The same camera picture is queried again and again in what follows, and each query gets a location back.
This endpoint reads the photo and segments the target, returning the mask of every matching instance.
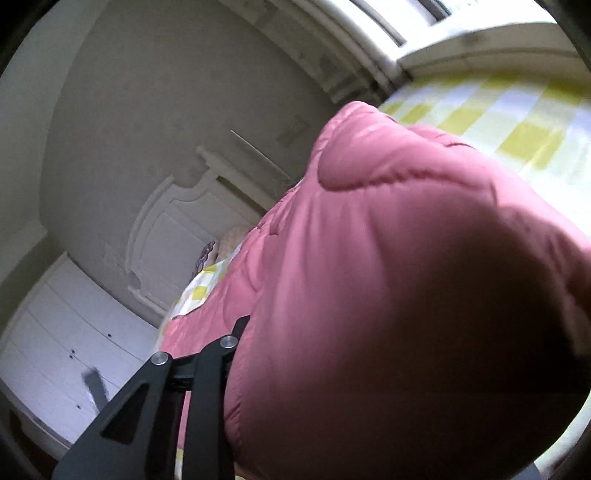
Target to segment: wall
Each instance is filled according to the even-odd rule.
[[[194,185],[205,171],[200,144],[259,180],[258,160],[238,150],[231,128],[297,178],[335,110],[283,51],[216,1],[112,0],[56,106],[42,223],[99,285],[158,324],[128,293],[122,268],[154,188],[171,174]]]
[[[51,116],[78,48],[107,0],[61,0],[0,77],[0,244],[38,218]]]
[[[6,245],[13,246],[12,258],[19,260],[10,265],[9,271],[0,280],[0,335],[29,290],[63,252],[36,220],[29,222]]]
[[[0,245],[0,286],[22,258],[46,235],[47,230],[39,220],[33,219]]]

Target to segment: pink fabric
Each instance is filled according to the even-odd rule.
[[[251,315],[225,397],[248,477],[425,478],[450,462],[469,472],[515,424],[541,424],[541,404],[565,406],[515,458],[503,450],[514,468],[582,397],[472,394],[561,391],[570,370],[556,365],[572,359],[548,338],[566,331],[577,353],[589,349],[589,246],[459,138],[354,102],[162,349],[197,352]]]

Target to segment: white dresser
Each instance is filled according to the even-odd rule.
[[[2,335],[0,378],[26,415],[73,443],[96,416],[83,373],[96,368],[111,399],[150,357],[157,334],[64,254]]]

